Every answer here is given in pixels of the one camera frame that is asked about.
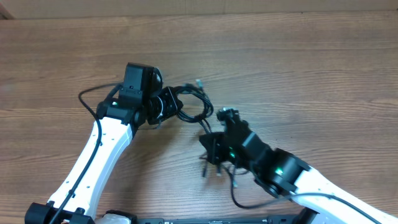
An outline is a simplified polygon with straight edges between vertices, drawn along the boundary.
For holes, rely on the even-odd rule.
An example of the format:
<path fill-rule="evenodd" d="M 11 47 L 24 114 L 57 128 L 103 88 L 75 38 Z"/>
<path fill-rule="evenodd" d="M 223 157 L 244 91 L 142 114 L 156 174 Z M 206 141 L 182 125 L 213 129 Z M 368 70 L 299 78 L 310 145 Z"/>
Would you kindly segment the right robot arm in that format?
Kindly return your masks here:
<path fill-rule="evenodd" d="M 230 119 L 224 125 L 223 132 L 200 136 L 208 162 L 246 169 L 276 202 L 291 200 L 305 207 L 308 217 L 301 223 L 397 223 L 397 217 L 339 188 L 295 155 L 271 149 L 246 121 Z"/>

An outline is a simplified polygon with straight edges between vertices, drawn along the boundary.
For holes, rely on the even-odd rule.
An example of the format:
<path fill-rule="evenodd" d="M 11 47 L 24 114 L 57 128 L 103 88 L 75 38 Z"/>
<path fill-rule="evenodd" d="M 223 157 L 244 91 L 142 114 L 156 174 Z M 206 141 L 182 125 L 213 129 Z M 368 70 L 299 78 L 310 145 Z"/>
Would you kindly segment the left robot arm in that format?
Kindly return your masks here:
<path fill-rule="evenodd" d="M 25 223 L 94 223 L 103 189 L 141 125 L 160 124 L 180 108 L 156 67 L 129 63 L 96 110 L 90 138 L 69 175 L 46 204 L 32 203 Z"/>

